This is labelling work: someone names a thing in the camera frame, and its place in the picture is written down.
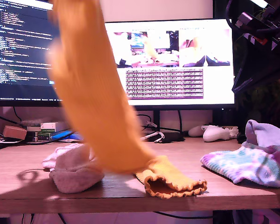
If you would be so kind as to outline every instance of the sock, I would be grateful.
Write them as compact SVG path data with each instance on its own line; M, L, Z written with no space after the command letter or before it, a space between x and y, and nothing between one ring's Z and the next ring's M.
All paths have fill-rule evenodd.
M86 145L72 148L56 158L56 165L49 177L64 194L82 192L104 178L104 173L89 160Z
M147 193L160 198L198 195L207 189L206 181L186 177L166 156L156 157L146 170L136 173L136 176Z
M207 168L233 181L247 179L255 183L280 188L280 152L268 154L253 144L236 151L218 151L203 156L200 162Z
M260 147L280 146L280 129L274 125L249 120L246 124L245 134L247 143Z
M83 144L74 143L74 144L70 144L70 145L65 146L65 147L57 147L51 155L49 155L47 158L45 158L42 161L42 166L44 168L54 169L58 156L66 153L70 150L73 150L75 148L81 147L81 146L83 146ZM94 155L90 155L89 159L92 160L93 158L94 158Z
M47 55L51 80L68 120L98 165L116 173L147 167L154 153L140 140L140 123L117 74L99 0L51 0L61 38Z

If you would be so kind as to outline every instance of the box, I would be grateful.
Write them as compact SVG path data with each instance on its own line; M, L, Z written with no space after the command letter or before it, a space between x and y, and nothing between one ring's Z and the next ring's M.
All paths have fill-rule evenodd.
M42 123L41 132L52 133L59 132L69 129L69 125L66 122L56 122L56 123Z

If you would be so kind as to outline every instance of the tie-dye sock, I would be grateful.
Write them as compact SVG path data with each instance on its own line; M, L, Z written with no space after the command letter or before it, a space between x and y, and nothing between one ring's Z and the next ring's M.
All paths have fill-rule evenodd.
M231 179L234 184L247 179L267 187L280 188L280 151L268 154L246 143L236 151L218 151L203 156L207 168Z

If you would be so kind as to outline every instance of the wall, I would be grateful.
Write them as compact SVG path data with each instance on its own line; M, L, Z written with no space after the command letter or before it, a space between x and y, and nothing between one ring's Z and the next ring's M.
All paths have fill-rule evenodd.
M212 18L213 0L101 0L106 21Z
M172 20L212 18L213 0L101 0L106 21ZM52 117L64 119L62 108L16 108L22 119ZM0 115L18 120L11 107L0 107ZM183 129L212 121L212 111L182 111ZM7 122L0 120L0 132ZM175 111L161 112L161 126L179 128L178 114Z

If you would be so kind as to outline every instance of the computer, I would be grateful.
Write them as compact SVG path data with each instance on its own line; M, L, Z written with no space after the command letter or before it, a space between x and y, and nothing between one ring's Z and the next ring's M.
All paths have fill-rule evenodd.
M52 5L0 0L0 106L60 106L45 55L59 36ZM234 105L226 20L106 22L129 104L137 110Z

